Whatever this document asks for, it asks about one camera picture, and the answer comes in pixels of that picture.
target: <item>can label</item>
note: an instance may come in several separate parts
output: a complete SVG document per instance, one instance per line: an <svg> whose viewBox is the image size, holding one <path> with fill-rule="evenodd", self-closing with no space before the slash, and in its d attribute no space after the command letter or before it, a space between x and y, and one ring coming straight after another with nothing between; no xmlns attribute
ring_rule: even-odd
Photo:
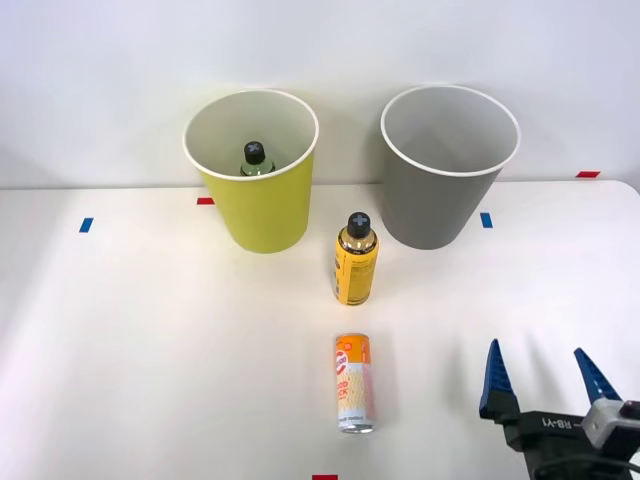
<svg viewBox="0 0 640 480"><path fill-rule="evenodd" d="M340 303L359 305L369 298L373 272L378 258L379 242L373 250L361 255L346 251L336 240L336 285L335 294Z"/></svg>
<svg viewBox="0 0 640 480"><path fill-rule="evenodd" d="M373 425L373 382L369 338L362 334L336 339L338 426Z"/></svg>

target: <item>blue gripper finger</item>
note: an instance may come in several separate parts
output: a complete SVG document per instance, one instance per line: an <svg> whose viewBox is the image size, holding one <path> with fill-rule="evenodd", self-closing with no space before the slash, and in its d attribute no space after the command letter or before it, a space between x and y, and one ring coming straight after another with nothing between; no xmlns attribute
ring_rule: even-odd
<svg viewBox="0 0 640 480"><path fill-rule="evenodd" d="M491 342L480 398L480 417L498 421L504 414L520 413L518 399L511 388L498 340Z"/></svg>
<svg viewBox="0 0 640 480"><path fill-rule="evenodd" d="M609 380L602 374L600 369L593 363L593 360L582 350L578 348L573 354L576 356L584 386L587 387L587 395L589 401L593 404L599 398L607 398L609 400L622 400L620 395L613 389Z"/></svg>

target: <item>paper cup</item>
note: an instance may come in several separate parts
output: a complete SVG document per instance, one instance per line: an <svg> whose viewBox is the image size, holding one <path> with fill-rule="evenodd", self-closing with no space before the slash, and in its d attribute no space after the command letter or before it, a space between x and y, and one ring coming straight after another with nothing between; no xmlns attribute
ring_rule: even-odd
<svg viewBox="0 0 640 480"><path fill-rule="evenodd" d="M277 90L247 90L207 105L189 123L184 147L200 170L233 239L252 252L294 245L307 229L318 119ZM264 145L276 171L243 177L243 148Z"/></svg>
<svg viewBox="0 0 640 480"><path fill-rule="evenodd" d="M397 240L420 249L458 236L521 136L504 105L454 85L401 93L380 126L388 147L382 219Z"/></svg>

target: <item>blue tape marker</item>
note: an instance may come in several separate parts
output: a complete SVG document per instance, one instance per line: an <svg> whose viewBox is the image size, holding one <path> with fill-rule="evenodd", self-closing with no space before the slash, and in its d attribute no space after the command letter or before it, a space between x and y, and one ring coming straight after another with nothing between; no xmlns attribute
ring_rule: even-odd
<svg viewBox="0 0 640 480"><path fill-rule="evenodd" d="M484 228L493 228L493 223L491 222L491 215L488 213L481 213L480 219L482 220L482 226Z"/></svg>
<svg viewBox="0 0 640 480"><path fill-rule="evenodd" d="M91 224L93 223L93 218L85 218L82 221L82 225L80 226L80 233L88 233L91 228Z"/></svg>

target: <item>cup rim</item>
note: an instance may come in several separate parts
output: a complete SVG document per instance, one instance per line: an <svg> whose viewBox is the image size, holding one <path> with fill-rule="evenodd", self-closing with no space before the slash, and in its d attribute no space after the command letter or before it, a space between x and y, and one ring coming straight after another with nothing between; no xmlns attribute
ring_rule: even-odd
<svg viewBox="0 0 640 480"><path fill-rule="evenodd" d="M234 95L240 95L242 93L249 93L249 92L275 93L275 94L287 97L287 98L289 98L291 100L295 100L296 102L301 104L309 112L309 114L311 115L311 118L313 118L313 126L314 126L314 129L315 129L315 133L314 133L313 141L311 142L311 145L302 154L302 156L300 158L298 158L295 162L291 162L286 167L284 167L284 168L282 168L280 170L276 170L275 172L272 172L272 173L267 173L266 175L260 175L260 176L256 176L256 177L241 177L241 176L233 176L233 175L224 175L222 173L217 173L217 172L214 172L212 170L209 170L208 168L203 167L202 165L200 165L191 156L191 153L189 152L189 148L187 147L187 132L189 131L189 127L191 127L192 122L195 120L195 118L198 115L200 115L201 112L203 112L206 108L209 108L214 103L217 103L217 102L219 102L219 101L221 101L221 100L223 100L225 98L229 98L229 97L232 97ZM230 93L228 95L223 95L222 97L217 98L216 100L207 103L204 107L202 107L200 110L198 110L198 113L196 113L191 118L191 120L187 124L187 128L185 128L185 130L184 130L184 133L182 135L182 148L184 149L184 151L187 154L187 157L189 158L191 163L198 170L200 170L201 172L206 173L207 175L211 175L213 177L217 177L217 178L220 178L220 179L223 179L223 180L231 180L233 182L258 182L258 181L261 181L261 180L266 180L268 178L277 177L278 175L286 173L289 170L292 170L295 167L297 167L298 165L300 165L311 154L311 152L313 152L313 149L316 147L316 143L318 142L318 135L319 134L320 134L320 124L318 122L318 117L316 116L316 113L313 111L313 109L305 101L301 100L300 98L296 97L295 95L292 95L292 94L287 93L287 92L283 92L282 90L276 90L276 89L272 89L272 88L248 88L248 89L244 89L244 90L238 90L237 92L233 92L233 93Z"/></svg>
<svg viewBox="0 0 640 480"><path fill-rule="evenodd" d="M489 100L493 104L495 104L498 107L500 107L509 116L509 118L513 122L513 126L516 129L516 145L513 148L511 154L505 160L500 162L499 164L494 165L493 167L490 167L490 168L486 168L484 170L477 170L477 171L474 171L474 172L449 172L447 170L439 170L437 168L432 168L432 167L428 167L426 165L422 165L421 163L418 163L415 160L412 160L411 158L406 156L404 153L402 153L393 144L393 142L389 139L389 136L387 135L387 129L386 129L386 126L385 126L385 119L386 119L387 113L389 112L389 109L391 108L391 106L393 106L393 104L395 102L397 102L400 98L404 97L405 95L408 95L409 93L413 93L413 92L418 91L418 90L426 90L428 88L452 88L452 89L457 89L457 90L465 90L467 92L471 92L471 93L474 93L474 94L479 95L481 97L484 97L485 99ZM522 142L522 132L520 130L520 124L518 124L518 120L516 120L516 117L509 111L509 109L507 107L505 107L502 103L497 101L495 98L487 95L486 93L482 93L482 92L480 92L478 90L475 90L473 88L463 87L461 85L447 85L447 84L420 85L420 86L413 87L413 88L410 88L409 90L405 90L404 92L399 93L398 95L393 97L391 99L391 101L389 103L387 103L387 105L384 107L384 110L382 111L382 116L380 117L380 129L382 130L382 136L384 137L384 140L387 143L387 145L389 146L389 148L391 148L393 153L395 153L402 160L404 160L405 162L413 165L416 168L419 168L420 170L424 170L425 172L435 173L436 175L444 175L444 176L447 176L447 177L479 177L481 175L487 175L489 173L493 173L495 171L498 171L501 168L503 168L507 163L509 163L509 161L515 156L515 154L518 152L518 149L520 148L520 143Z"/></svg>

